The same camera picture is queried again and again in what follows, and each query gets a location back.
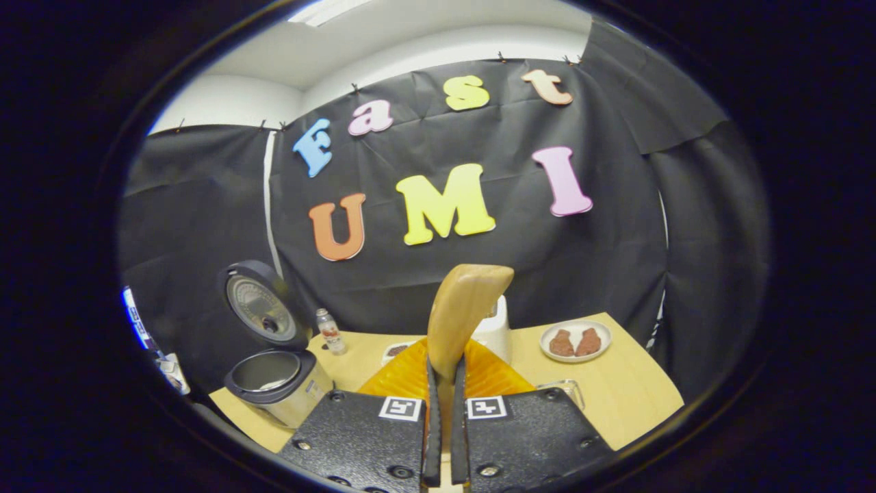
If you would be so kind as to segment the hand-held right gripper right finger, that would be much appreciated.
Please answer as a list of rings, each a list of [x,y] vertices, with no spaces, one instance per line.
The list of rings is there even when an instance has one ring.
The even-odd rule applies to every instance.
[[[469,341],[456,367],[452,481],[469,492],[542,492],[615,452],[562,387],[536,388]]]

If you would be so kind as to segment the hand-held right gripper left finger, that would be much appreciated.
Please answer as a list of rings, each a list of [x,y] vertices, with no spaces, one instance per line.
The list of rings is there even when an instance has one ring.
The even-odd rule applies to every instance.
[[[364,492],[440,483],[441,412],[426,341],[400,352],[359,391],[334,389],[279,451],[297,469]]]

